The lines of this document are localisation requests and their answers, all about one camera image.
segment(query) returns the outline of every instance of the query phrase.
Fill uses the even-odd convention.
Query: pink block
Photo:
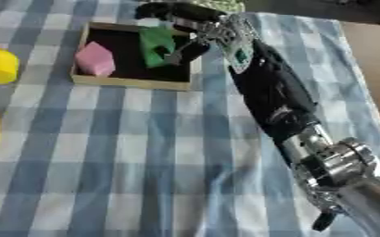
[[[76,54],[76,63],[84,73],[100,77],[107,77],[115,70],[112,53],[95,42]]]

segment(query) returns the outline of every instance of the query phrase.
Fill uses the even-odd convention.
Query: silver metal cylinder
[[[380,237],[380,179],[363,178],[338,191],[338,203],[371,236]]]

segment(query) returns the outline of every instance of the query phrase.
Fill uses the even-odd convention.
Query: checkered tablecloth
[[[318,211],[216,47],[190,92],[71,82],[82,25],[131,19],[136,6],[0,1],[0,47],[21,62],[19,80],[0,86],[0,236],[362,236],[345,217],[310,229]],[[339,23],[247,16],[320,102],[331,135],[380,156],[380,117]]]

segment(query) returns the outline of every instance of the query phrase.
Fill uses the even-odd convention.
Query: foam block
[[[107,77],[115,70],[112,53],[96,42],[90,42],[76,54],[76,63],[84,73],[99,77]]]

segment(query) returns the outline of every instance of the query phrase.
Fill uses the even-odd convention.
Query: robotic arm
[[[137,8],[136,17],[169,20],[176,29],[197,34],[165,56],[172,64],[191,61],[207,52],[211,42],[218,44],[253,118],[273,139],[308,200],[322,211],[314,230],[323,231],[336,215],[344,214],[380,237],[380,178],[374,176],[374,154],[354,138],[331,140],[295,71],[260,40],[246,19],[187,3],[145,4]]]

